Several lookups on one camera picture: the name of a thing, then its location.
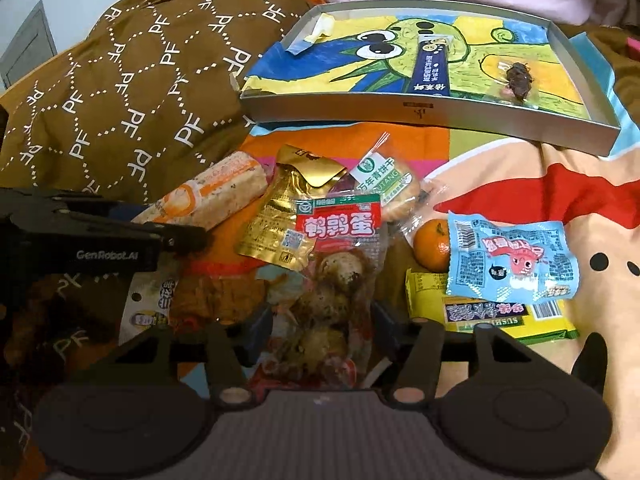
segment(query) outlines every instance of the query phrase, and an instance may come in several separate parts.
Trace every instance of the tangerine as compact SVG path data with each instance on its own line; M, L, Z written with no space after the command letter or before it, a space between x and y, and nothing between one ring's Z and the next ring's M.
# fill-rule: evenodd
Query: tangerine
M429 272L449 272L451 246L446 220L432 219L418 229L414 237L414 256Z

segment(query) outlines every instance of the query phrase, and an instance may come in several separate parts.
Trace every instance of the white label with hole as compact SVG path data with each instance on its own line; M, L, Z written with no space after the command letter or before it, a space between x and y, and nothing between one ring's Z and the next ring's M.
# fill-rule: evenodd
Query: white label with hole
M123 344L150 326L169 323L169 307L180 275L178 261L162 253L156 272L133 275L120 321L118 343Z

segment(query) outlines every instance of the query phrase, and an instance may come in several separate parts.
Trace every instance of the yellow seaweed package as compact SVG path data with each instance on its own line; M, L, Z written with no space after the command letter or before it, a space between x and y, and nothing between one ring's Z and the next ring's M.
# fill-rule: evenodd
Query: yellow seaweed package
M525 344L575 339L578 331L565 317L564 300L537 305L499 303L447 296L446 274L406 272L409 317L433 319L452 332L472 332L476 323L499 326Z
M304 269L315 241L296 231L294 199L324 198L346 171L335 160L284 144L273 181L236 251L286 269Z

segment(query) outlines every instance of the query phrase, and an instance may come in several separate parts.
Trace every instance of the cartoon eye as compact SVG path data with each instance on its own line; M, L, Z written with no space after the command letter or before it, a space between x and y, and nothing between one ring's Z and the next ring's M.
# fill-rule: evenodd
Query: cartoon eye
M629 269L629 272L631 272L634 276L640 276L640 269L635 263L627 262L626 268Z
M390 30L368 30L367 32L361 32L356 36L360 41L370 41L371 43L381 43L382 41L391 41L398 36Z
M589 265L593 270L605 270L609 267L609 258L605 253L595 253L589 260Z
M361 46L356 51L356 56L364 59L391 59L402 54L402 47L390 43L374 43Z

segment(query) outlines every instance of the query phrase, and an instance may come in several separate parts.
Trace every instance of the gold foil package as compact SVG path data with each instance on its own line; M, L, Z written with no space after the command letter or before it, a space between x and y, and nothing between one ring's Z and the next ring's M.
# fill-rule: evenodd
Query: gold foil package
M273 181L236 251L286 269L304 269L315 242L296 231L294 198L324 198L346 171L330 158L283 145Z

